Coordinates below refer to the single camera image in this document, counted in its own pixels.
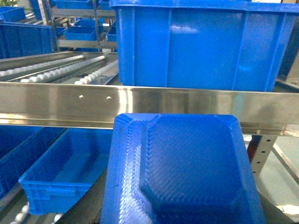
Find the perforated metal post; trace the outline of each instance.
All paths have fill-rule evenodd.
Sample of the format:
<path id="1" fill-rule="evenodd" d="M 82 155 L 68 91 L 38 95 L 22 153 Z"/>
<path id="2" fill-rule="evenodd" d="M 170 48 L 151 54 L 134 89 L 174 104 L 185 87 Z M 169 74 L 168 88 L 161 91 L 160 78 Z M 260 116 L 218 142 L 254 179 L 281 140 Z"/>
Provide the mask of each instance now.
<path id="1" fill-rule="evenodd" d="M 273 149 L 277 136 L 253 135 L 247 149 L 254 178 L 258 177 Z"/>
<path id="2" fill-rule="evenodd" d="M 54 22 L 55 19 L 54 19 L 53 13 L 52 13 L 52 9 L 50 7 L 50 0 L 46 0 L 46 4 L 48 4 L 48 9 L 49 9 L 49 12 L 50 12 L 50 23 L 49 23 L 49 25 L 52 26 L 53 33 L 54 33 L 54 38 L 53 38 L 53 41 L 52 41 L 53 50 L 60 51 L 60 48 L 59 48 L 59 45 L 58 45 L 58 40 L 57 40 L 56 24 Z"/>
<path id="3" fill-rule="evenodd" d="M 45 2 L 43 0 L 38 0 L 38 5 L 41 11 L 43 24 L 49 25 L 49 18 L 48 18 Z"/>

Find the blue plastic bin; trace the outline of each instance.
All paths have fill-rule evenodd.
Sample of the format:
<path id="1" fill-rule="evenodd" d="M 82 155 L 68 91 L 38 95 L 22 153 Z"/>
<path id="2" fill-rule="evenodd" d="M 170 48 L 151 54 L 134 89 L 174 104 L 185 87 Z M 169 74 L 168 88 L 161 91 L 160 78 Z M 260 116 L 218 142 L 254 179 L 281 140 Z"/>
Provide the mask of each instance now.
<path id="1" fill-rule="evenodd" d="M 288 42 L 284 58 L 279 69 L 279 78 L 286 80 L 299 53 L 299 17 L 296 18 L 290 40 Z"/>
<path id="2" fill-rule="evenodd" d="M 109 0 L 100 0 L 99 1 L 101 10 L 113 10 L 109 5 Z"/>
<path id="3" fill-rule="evenodd" d="M 66 29 L 67 29 L 66 27 L 56 27 L 57 37 L 61 37 L 64 34 Z"/>
<path id="4" fill-rule="evenodd" d="M 115 119 L 102 224 L 265 224 L 232 115 Z"/>
<path id="5" fill-rule="evenodd" d="M 272 91 L 299 4 L 110 0 L 124 85 Z"/>
<path id="6" fill-rule="evenodd" d="M 94 20 L 79 20 L 75 23 L 76 27 L 95 27 Z M 100 34 L 104 32 L 103 23 L 99 23 L 99 32 Z"/>
<path id="7" fill-rule="evenodd" d="M 0 22 L 0 59 L 52 53 L 51 26 Z"/>
<path id="8" fill-rule="evenodd" d="M 108 41 L 116 41 L 116 27 L 112 26 L 107 33 Z"/>
<path id="9" fill-rule="evenodd" d="M 69 128 L 19 179 L 30 214 L 65 213 L 107 168 L 112 130 Z"/>
<path id="10" fill-rule="evenodd" d="M 79 51 L 79 52 L 98 52 L 99 50 L 97 48 L 76 48 L 74 51 Z"/>
<path id="11" fill-rule="evenodd" d="M 57 8 L 93 9 L 93 0 L 54 0 Z"/>
<path id="12" fill-rule="evenodd" d="M 63 128 L 0 126 L 0 199 L 49 148 Z"/>
<path id="13" fill-rule="evenodd" d="M 17 22 L 26 19 L 24 8 L 22 7 L 0 7 L 0 20 L 5 22 Z"/>
<path id="14" fill-rule="evenodd" d="M 66 40 L 96 41 L 95 27 L 70 27 L 64 32 Z"/>

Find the crate bottom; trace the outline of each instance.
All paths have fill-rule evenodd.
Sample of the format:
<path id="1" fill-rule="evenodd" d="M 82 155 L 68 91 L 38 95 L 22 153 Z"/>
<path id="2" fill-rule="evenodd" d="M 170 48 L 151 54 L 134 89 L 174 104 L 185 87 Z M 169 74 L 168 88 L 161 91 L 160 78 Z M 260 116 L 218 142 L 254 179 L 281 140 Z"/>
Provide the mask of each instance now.
<path id="1" fill-rule="evenodd" d="M 73 154 L 54 182 L 93 183 L 107 168 L 108 155 Z"/>

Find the metal frame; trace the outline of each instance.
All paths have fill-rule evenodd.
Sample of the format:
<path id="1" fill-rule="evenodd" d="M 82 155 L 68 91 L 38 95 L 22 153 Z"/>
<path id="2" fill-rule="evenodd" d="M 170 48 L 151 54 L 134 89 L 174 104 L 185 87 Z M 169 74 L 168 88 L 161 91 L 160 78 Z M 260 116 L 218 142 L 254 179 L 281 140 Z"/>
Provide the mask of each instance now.
<path id="1" fill-rule="evenodd" d="M 45 25 L 51 25 L 53 27 L 54 32 L 54 43 L 53 48 L 60 50 L 60 47 L 70 47 L 70 48 L 97 48 L 100 49 L 116 49 L 116 42 L 107 42 L 103 41 L 103 38 L 100 35 L 99 31 L 99 21 L 98 18 L 115 18 L 114 10 L 100 10 L 97 8 L 96 4 L 97 0 L 93 0 L 93 9 L 58 9 L 57 7 L 50 7 L 50 1 L 46 0 L 38 0 L 38 4 L 40 6 L 43 23 Z M 50 12 L 50 18 L 48 18 L 45 4 L 47 4 Z M 82 17 L 82 18 L 94 18 L 96 24 L 96 41 L 73 41 L 73 40 L 65 40 L 58 39 L 56 34 L 56 23 L 55 17 Z"/>

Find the crate handle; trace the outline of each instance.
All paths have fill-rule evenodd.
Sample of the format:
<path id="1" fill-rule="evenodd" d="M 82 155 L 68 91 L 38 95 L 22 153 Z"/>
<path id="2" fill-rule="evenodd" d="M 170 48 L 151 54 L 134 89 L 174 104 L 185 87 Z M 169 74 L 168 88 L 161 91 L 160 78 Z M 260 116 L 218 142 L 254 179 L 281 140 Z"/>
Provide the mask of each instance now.
<path id="1" fill-rule="evenodd" d="M 49 188 L 47 189 L 49 195 L 52 196 L 75 196 L 76 191 L 63 188 Z"/>

